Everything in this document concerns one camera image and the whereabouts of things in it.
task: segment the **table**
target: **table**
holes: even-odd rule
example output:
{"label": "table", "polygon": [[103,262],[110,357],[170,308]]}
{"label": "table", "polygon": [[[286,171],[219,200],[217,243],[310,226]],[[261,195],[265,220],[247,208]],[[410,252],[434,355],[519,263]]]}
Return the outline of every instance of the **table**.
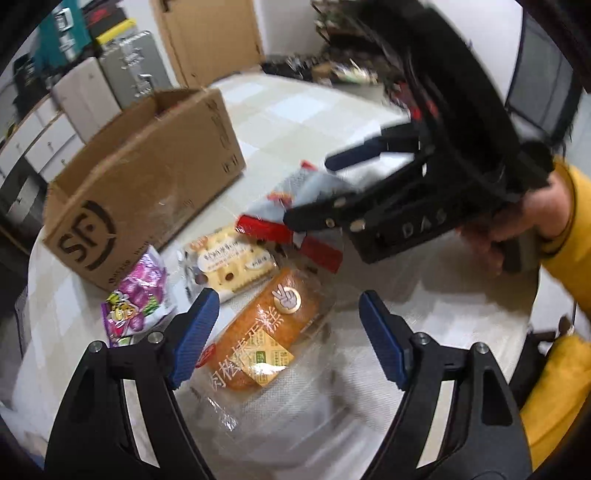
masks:
{"label": "table", "polygon": [[[399,110],[264,74],[233,76],[217,86],[247,168],[163,250],[179,299],[184,295],[176,252],[186,241],[233,221],[301,160],[321,165],[327,153],[379,132],[380,125],[405,121]],[[356,181],[383,176],[403,161],[383,158],[347,175]],[[376,290],[392,312],[441,344],[466,348],[477,340],[486,342],[510,378],[527,332],[537,277],[532,273],[490,278],[475,265],[456,234],[448,233],[376,265],[363,264],[346,242],[335,286],[336,305],[323,344],[310,349],[295,378],[284,375],[275,381],[272,402],[269,398],[254,402],[241,411],[237,424],[227,419],[230,429],[224,429],[193,379],[178,391],[188,427],[219,479],[362,476],[402,398],[385,379],[359,321],[357,299],[362,291]],[[32,341],[13,405],[46,438],[85,347],[106,338],[99,308],[104,298],[104,292],[64,267],[37,239],[27,304]],[[234,315],[245,302],[238,297],[225,304],[222,316]],[[186,299],[181,303],[180,310],[188,307]],[[153,462],[129,382],[126,391],[138,448],[143,458]],[[443,391],[449,398],[450,385]],[[272,413],[267,410],[271,404]],[[442,400],[425,461],[436,455],[445,422]]]}

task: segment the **yellow sleeve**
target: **yellow sleeve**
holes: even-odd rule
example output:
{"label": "yellow sleeve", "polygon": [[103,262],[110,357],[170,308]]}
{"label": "yellow sleeve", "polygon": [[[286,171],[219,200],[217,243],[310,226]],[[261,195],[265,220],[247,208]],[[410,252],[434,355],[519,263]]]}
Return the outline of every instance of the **yellow sleeve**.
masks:
{"label": "yellow sleeve", "polygon": [[[543,245],[542,265],[562,282],[581,309],[591,313],[591,181],[556,162],[573,213],[565,231]],[[591,392],[591,343],[577,335],[558,339],[538,383],[521,410],[534,469],[558,446]]]}
{"label": "yellow sleeve", "polygon": [[563,234],[543,246],[542,265],[591,313],[591,180],[562,162],[556,162],[556,172],[570,190],[573,213]]}

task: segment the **yellow object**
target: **yellow object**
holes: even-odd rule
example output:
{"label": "yellow object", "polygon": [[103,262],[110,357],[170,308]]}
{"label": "yellow object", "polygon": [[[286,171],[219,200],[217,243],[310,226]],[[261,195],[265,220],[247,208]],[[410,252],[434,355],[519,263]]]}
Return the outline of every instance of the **yellow object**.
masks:
{"label": "yellow object", "polygon": [[[591,318],[591,180],[562,162],[556,172],[568,185],[573,213],[564,233],[543,246],[542,265]],[[557,340],[521,410],[534,469],[556,448],[590,392],[591,343],[576,335]]]}
{"label": "yellow object", "polygon": [[265,330],[259,329],[230,358],[260,386],[266,386],[291,363],[294,356]]}
{"label": "yellow object", "polygon": [[545,252],[553,249],[557,253],[543,259],[542,265],[562,282],[585,313],[591,313],[591,180],[562,162],[556,162],[556,172],[570,190],[573,213],[565,232],[544,247]]}
{"label": "yellow object", "polygon": [[128,18],[127,20],[124,20],[121,23],[116,24],[114,27],[108,29],[106,32],[101,33],[98,37],[96,37],[96,41],[99,43],[99,45],[104,45],[117,38],[126,30],[135,28],[135,26],[135,20]]}

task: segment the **wooden door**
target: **wooden door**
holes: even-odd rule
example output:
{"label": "wooden door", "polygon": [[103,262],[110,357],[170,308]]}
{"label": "wooden door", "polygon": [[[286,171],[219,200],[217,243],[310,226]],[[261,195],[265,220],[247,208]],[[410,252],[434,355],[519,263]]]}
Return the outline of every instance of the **wooden door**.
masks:
{"label": "wooden door", "polygon": [[179,83],[206,86],[262,60],[252,0],[152,0],[152,7]]}

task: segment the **cardboard box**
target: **cardboard box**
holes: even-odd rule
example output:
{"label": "cardboard box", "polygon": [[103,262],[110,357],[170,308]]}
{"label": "cardboard box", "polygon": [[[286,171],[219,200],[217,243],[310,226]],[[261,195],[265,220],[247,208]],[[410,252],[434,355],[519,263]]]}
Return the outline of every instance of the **cardboard box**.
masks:
{"label": "cardboard box", "polygon": [[49,185],[44,243],[113,290],[244,168],[219,90],[157,92],[124,110]]}

